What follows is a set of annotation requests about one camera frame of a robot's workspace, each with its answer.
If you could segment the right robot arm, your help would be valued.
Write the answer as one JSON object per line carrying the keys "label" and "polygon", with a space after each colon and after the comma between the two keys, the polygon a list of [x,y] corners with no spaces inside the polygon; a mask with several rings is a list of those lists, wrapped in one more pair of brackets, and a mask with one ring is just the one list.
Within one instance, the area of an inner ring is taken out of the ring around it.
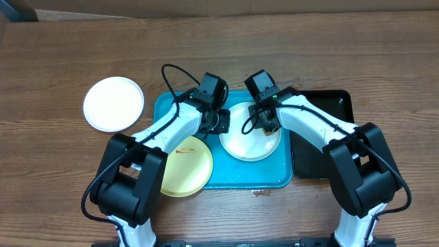
{"label": "right robot arm", "polygon": [[395,246],[372,232],[387,204],[407,188],[381,130],[372,123],[356,126],[314,106],[291,87],[249,86],[254,99],[253,128],[279,126],[299,134],[323,154],[331,190],[342,208],[329,246]]}

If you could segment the yellow plate with stain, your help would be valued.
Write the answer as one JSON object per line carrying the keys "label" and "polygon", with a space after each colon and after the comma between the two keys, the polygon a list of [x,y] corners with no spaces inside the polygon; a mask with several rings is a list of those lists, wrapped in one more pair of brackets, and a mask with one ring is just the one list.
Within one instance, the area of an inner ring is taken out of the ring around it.
{"label": "yellow plate with stain", "polygon": [[191,196],[209,181],[213,171],[210,149],[199,138],[187,137],[167,158],[161,193]]}

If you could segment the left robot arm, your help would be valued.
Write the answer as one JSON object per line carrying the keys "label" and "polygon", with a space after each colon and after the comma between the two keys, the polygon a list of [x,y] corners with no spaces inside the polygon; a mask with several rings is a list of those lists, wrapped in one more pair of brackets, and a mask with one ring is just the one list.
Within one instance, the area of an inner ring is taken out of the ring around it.
{"label": "left robot arm", "polygon": [[228,132],[230,112],[223,107],[227,96],[225,89],[217,93],[189,89],[175,96],[168,113],[144,131],[132,137],[113,135],[82,197],[96,204],[103,217],[92,216],[85,206],[83,214],[114,225],[118,246],[154,246],[150,218],[161,193],[167,157],[198,132]]}

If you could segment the white plate with red stain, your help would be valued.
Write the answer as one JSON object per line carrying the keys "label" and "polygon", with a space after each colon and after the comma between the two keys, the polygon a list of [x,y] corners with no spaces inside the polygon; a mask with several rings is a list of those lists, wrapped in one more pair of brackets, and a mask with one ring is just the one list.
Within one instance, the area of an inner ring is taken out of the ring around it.
{"label": "white plate with red stain", "polygon": [[133,125],[143,112],[140,86],[125,77],[100,80],[87,92],[83,113],[87,122],[102,132],[119,132]]}

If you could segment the yellow green sponge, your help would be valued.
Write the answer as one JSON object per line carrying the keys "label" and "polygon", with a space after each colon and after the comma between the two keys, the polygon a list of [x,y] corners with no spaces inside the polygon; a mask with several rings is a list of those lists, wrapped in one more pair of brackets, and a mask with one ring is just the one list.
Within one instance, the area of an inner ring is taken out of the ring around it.
{"label": "yellow green sponge", "polygon": [[270,136],[279,129],[278,126],[265,126],[263,127],[263,133],[265,136]]}

